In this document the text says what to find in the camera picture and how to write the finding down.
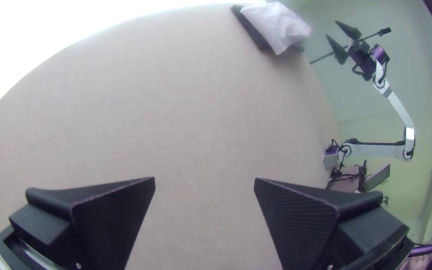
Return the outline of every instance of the purple motor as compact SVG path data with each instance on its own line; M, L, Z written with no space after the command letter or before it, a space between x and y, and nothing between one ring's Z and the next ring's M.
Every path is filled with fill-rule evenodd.
M367 50L366 48L369 45L366 42L363 42L358 47L352 47L349 49L348 54L356 63L356 66L353 68L353 71L356 71L356 68L359 67L362 71L362 74L357 73L358 75L363 75L363 77L371 78L373 74L376 72L376 63L371 56L373 56L381 65L384 65L387 61L389 61L389 57L386 54L383 47L376 44L371 50Z

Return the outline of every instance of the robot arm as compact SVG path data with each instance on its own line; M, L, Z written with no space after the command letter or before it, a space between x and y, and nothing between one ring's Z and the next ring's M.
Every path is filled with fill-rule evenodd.
M393 92L388 80L386 80L386 72L383 65L371 55L371 59L376 63L376 71L373 77L373 86L383 95L392 105L399 118L404 124L403 138L401 141L394 143L384 142L360 142L356 138L346 140L343 146L349 146L351 151L347 153L340 152L340 155L349 156L386 156L394 157L400 160L409 161L413 158L416 138L415 125L405 107Z

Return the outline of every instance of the white wall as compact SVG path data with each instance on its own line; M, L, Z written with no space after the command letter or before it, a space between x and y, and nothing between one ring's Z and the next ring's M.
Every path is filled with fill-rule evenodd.
M349 43L335 20L357 27L363 37L391 27L392 33L368 43L380 44L391 58L387 79L414 121L417 146L410 162L365 158L369 173L391 162L391 177L377 189L389 196L387 210L411 227L409 236L422 241L432 213L432 33L423 18L424 6L418 0L311 0L292 7L313 29L305 46L310 61L330 52L325 34L342 45ZM341 138L400 141L401 120L370 82L352 73L353 65L349 59L340 66L333 57L313 65L333 106ZM363 160L353 157L346 165Z

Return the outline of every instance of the black cable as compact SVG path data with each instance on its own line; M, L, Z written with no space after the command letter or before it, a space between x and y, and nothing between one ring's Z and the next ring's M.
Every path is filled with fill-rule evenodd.
M382 77L379 78L379 80L377 81L379 84L381 84L383 82L383 80L386 77L386 72L388 71L388 63L389 63L390 59L388 59L386 61L386 63L384 64L384 71L382 72Z

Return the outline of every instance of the folded white towel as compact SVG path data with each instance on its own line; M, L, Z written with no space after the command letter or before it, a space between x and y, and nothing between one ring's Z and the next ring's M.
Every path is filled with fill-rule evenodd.
M301 45L311 28L298 15L280 2L260 2L241 9L248 21L266 39L276 55L293 45Z

